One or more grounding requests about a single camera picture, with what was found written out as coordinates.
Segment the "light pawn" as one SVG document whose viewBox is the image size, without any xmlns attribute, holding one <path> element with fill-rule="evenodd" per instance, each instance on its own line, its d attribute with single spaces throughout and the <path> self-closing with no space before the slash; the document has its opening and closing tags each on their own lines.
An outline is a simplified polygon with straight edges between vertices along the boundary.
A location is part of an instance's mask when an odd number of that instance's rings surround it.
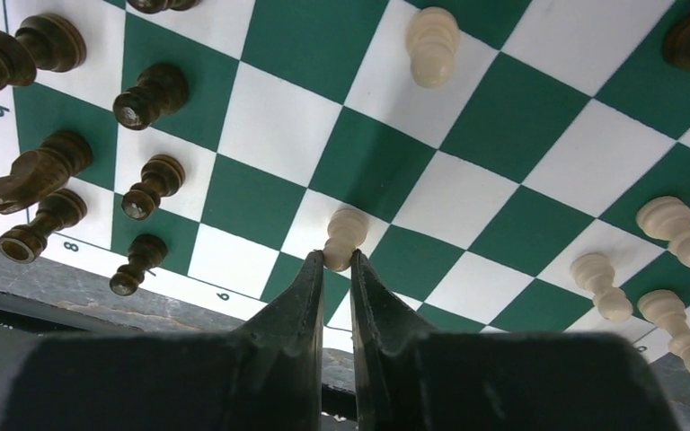
<svg viewBox="0 0 690 431">
<path fill-rule="evenodd" d="M 323 248 L 324 266 L 342 272 L 350 266 L 353 252 L 365 241 L 368 232 L 367 216 L 352 208 L 334 212 L 327 226 L 328 239 Z"/>
</svg>

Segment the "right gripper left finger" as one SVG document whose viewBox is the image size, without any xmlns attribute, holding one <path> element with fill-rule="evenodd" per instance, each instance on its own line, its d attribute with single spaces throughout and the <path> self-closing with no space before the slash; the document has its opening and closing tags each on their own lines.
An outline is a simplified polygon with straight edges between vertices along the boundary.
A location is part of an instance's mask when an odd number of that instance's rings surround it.
<svg viewBox="0 0 690 431">
<path fill-rule="evenodd" d="M 0 386 L 0 430 L 313 430 L 321 422 L 323 253 L 229 332 L 62 336 Z"/>
</svg>

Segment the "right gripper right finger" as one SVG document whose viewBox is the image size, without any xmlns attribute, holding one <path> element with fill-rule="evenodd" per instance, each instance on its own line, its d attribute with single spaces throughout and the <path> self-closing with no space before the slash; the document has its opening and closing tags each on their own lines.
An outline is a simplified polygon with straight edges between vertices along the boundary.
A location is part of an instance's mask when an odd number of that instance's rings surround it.
<svg viewBox="0 0 690 431">
<path fill-rule="evenodd" d="M 649 365 L 608 332 L 439 330 L 351 258 L 363 430 L 675 430 Z"/>
</svg>

